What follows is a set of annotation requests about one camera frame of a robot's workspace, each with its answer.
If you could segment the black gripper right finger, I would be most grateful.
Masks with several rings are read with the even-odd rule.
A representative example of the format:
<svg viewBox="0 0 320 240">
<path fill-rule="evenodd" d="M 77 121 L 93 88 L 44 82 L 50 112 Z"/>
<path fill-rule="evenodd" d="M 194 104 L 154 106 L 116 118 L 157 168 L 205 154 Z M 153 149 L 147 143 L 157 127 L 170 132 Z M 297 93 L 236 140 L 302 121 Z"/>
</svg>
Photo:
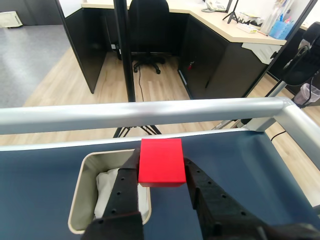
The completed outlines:
<svg viewBox="0 0 320 240">
<path fill-rule="evenodd" d="M 186 183 L 205 240 L 318 240 L 308 223 L 271 226 L 249 212 L 190 159 L 184 158 Z"/>
</svg>

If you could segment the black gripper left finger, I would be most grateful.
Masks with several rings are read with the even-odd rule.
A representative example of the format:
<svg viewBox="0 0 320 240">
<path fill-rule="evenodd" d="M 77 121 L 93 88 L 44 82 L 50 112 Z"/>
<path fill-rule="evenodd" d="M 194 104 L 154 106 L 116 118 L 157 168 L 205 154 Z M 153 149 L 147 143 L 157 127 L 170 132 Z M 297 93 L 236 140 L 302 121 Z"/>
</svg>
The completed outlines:
<svg viewBox="0 0 320 240">
<path fill-rule="evenodd" d="M 139 161 L 140 149 L 136 148 L 117 172 L 102 217 L 88 225 L 82 240 L 144 239 L 138 201 Z"/>
</svg>

